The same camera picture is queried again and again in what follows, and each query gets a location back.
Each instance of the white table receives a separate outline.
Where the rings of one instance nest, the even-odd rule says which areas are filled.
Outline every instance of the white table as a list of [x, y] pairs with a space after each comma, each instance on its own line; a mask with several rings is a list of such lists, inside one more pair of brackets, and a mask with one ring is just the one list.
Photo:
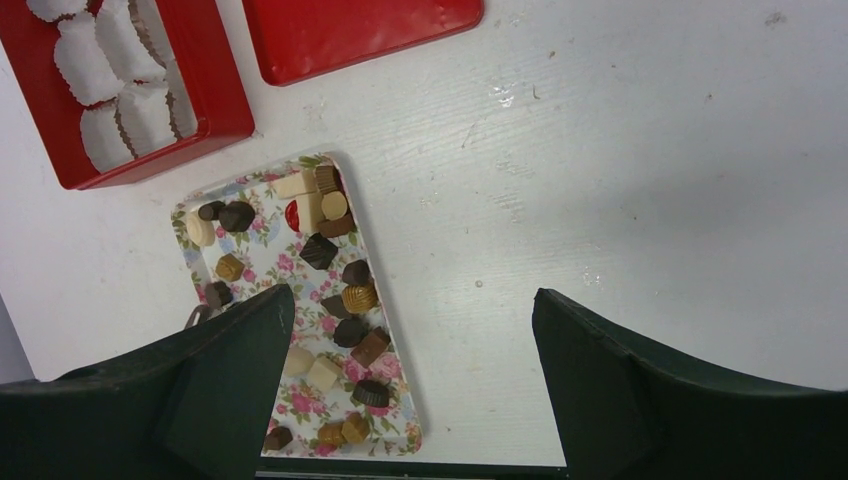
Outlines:
[[410, 460], [564, 463], [543, 286], [720, 365], [848, 387], [848, 5], [491, 0], [469, 33], [274, 88], [241, 2], [218, 3], [258, 133], [134, 186], [62, 190], [0, 59], [0, 291], [39, 378], [182, 327], [184, 194], [333, 142], [426, 422]]

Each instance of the tray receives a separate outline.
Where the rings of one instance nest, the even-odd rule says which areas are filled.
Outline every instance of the tray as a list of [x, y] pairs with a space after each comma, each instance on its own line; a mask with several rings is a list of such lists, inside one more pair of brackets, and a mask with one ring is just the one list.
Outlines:
[[[263, 456], [368, 458], [408, 455], [415, 453], [421, 446], [420, 421], [395, 351], [394, 340], [389, 350], [370, 368], [365, 369], [350, 357], [350, 349], [338, 347], [333, 342], [333, 330], [339, 320], [327, 314], [319, 303], [324, 297], [341, 293], [345, 286], [341, 281], [341, 272], [347, 263], [368, 258], [362, 232], [357, 229], [347, 236], [332, 239], [339, 247], [339, 252], [330, 268], [326, 271], [313, 269], [298, 256], [306, 238], [291, 230], [284, 218], [285, 207], [291, 199], [279, 199], [269, 183], [318, 165], [335, 165], [338, 169], [336, 159], [343, 158], [341, 153], [293, 157], [271, 168], [204, 188], [177, 204], [171, 215], [177, 242], [201, 302], [206, 301], [204, 287], [218, 280], [214, 273], [218, 259], [232, 253], [246, 267], [240, 280], [227, 282], [233, 291], [234, 301], [243, 301], [274, 284], [288, 283], [295, 294], [297, 315], [291, 345], [303, 347], [316, 356], [326, 354], [342, 367], [340, 386], [337, 385], [327, 395], [312, 388], [305, 375], [295, 378], [284, 375], [281, 378], [268, 428], [270, 431], [278, 425], [288, 427], [294, 435], [294, 441], [281, 451], [264, 451]], [[344, 172], [339, 170], [344, 184]], [[345, 192], [350, 196], [349, 188], [345, 188]], [[238, 234], [225, 232], [215, 222], [216, 242], [200, 249], [189, 240], [184, 219], [189, 212], [214, 200], [225, 203], [235, 200], [249, 202], [257, 216], [247, 232]], [[356, 221], [356, 200], [348, 200]], [[379, 279], [375, 278], [374, 281], [379, 296]], [[360, 318], [372, 328], [383, 327], [391, 336], [382, 303], [379, 308], [360, 315]], [[371, 377], [389, 381], [392, 399], [387, 408], [357, 406], [351, 401], [355, 382]], [[316, 433], [321, 425], [342, 421], [354, 411], [361, 413], [371, 424], [371, 435], [366, 443], [348, 444], [340, 448], [319, 445]]]

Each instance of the milk chocolate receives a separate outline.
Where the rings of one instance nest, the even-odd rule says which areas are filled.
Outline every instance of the milk chocolate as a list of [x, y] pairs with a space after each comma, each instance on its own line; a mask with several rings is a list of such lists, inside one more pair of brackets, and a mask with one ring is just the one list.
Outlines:
[[294, 440], [294, 436], [286, 427], [276, 427], [265, 436], [265, 443], [262, 445], [263, 450], [282, 450], [286, 445]]
[[371, 426], [359, 412], [351, 413], [342, 424], [342, 436], [352, 444], [365, 443], [370, 433]]
[[390, 343], [392, 343], [392, 340], [389, 338], [389, 334], [382, 328], [377, 327], [362, 339], [362, 343], [350, 352], [350, 356], [359, 362], [360, 365], [368, 368], [374, 363], [374, 360], [377, 360], [377, 357], [389, 348]]
[[339, 171], [330, 165], [315, 167], [315, 184], [324, 195], [342, 189]]
[[235, 282], [241, 278], [244, 272], [244, 264], [232, 253], [228, 253], [218, 259], [215, 265], [215, 274], [228, 282]]
[[353, 223], [353, 217], [350, 213], [338, 220], [324, 220], [318, 224], [318, 233], [325, 238], [341, 237], [354, 229], [356, 229], [356, 224]]

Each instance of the red box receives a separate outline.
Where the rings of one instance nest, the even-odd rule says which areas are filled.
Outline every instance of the red box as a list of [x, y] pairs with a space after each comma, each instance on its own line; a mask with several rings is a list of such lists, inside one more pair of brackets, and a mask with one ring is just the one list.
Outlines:
[[59, 39], [56, 24], [38, 19], [25, 0], [3, 0], [0, 40], [59, 183], [66, 189], [137, 182], [253, 133], [253, 115], [215, 0], [156, 2], [197, 116], [197, 133], [100, 173], [82, 145], [79, 124], [84, 107], [53, 63]]

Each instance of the round chocolate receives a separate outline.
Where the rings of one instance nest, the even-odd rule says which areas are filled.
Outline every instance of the round chocolate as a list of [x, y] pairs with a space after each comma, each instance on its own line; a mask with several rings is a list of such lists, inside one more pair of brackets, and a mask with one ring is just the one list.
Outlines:
[[224, 208], [224, 205], [224, 202], [218, 200], [207, 203], [197, 210], [197, 216], [200, 217], [201, 220], [206, 220], [207, 222], [218, 220], [218, 214], [221, 212], [221, 209]]
[[246, 232], [256, 218], [256, 211], [247, 202], [232, 202], [218, 212], [221, 227], [230, 233]]
[[375, 408], [389, 406], [389, 387], [375, 380], [360, 380], [353, 389], [351, 398]]
[[346, 318], [339, 322], [333, 332], [333, 341], [343, 348], [353, 348], [368, 335], [368, 327], [356, 318]]

